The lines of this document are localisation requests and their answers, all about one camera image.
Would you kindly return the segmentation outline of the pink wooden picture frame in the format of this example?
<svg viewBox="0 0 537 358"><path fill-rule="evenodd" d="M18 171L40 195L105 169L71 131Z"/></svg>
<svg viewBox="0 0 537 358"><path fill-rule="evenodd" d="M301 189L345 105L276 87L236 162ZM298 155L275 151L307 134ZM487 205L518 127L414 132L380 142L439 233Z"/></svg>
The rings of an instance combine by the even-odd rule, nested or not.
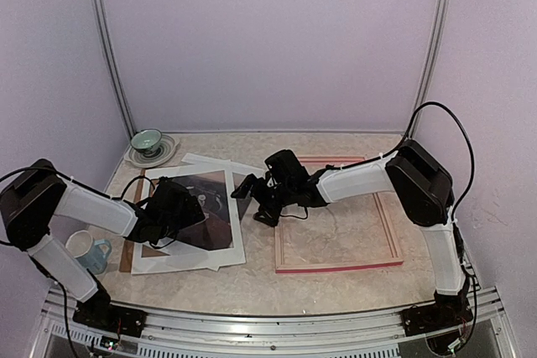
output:
<svg viewBox="0 0 537 358"><path fill-rule="evenodd" d="M283 210L274 230L277 274L345 272L400 266L404 255L383 197L345 199L304 213Z"/></svg>

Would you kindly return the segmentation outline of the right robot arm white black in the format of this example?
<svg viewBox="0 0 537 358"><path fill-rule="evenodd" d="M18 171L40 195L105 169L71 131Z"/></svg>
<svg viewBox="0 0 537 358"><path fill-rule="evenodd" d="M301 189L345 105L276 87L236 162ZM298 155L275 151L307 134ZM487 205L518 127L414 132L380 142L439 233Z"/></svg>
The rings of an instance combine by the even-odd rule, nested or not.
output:
<svg viewBox="0 0 537 358"><path fill-rule="evenodd" d="M295 153L280 150L265 161L264 176L249 174L232 192L258 202L257 221L276 227L288 205L325 207L355 196L393 191L407 218L420 230L435 274L435 291L444 296L429 310L431 323L445 328L462 312L456 297L467 285L462 269L463 243L456 226L452 177L415 140L369 160L309 173Z"/></svg>

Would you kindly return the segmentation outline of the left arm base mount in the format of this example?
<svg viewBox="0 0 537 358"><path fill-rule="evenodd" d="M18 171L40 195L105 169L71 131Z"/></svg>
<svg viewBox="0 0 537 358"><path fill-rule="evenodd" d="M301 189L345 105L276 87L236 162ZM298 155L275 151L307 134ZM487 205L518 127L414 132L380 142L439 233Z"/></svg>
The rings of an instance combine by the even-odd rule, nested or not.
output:
<svg viewBox="0 0 537 358"><path fill-rule="evenodd" d="M87 301L76 304L73 320L93 329L140 338L147 316L141 309L112 304L108 292L99 288Z"/></svg>

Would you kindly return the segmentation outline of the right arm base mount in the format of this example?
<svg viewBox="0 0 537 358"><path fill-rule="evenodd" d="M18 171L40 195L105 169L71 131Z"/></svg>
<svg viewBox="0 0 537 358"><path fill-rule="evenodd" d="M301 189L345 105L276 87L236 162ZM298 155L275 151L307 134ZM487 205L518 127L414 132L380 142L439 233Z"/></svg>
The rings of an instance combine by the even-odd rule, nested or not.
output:
<svg viewBox="0 0 537 358"><path fill-rule="evenodd" d="M435 292L433 303L404 309L400 316L405 335L421 335L472 321L467 293L468 288L463 288L457 295Z"/></svg>

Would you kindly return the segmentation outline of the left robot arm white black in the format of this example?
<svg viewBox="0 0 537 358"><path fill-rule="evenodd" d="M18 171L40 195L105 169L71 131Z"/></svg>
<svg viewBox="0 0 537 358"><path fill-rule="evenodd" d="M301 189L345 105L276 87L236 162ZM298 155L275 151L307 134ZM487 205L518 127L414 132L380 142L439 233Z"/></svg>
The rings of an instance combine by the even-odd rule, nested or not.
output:
<svg viewBox="0 0 537 358"><path fill-rule="evenodd" d="M152 245L174 239L205 215L198 199L172 179L159 179L154 192L133 203L106 195L56 170L47 159L1 178L1 219L7 245L26 253L102 329L117 321L98 281L65 246L68 236L95 226L129 241Z"/></svg>

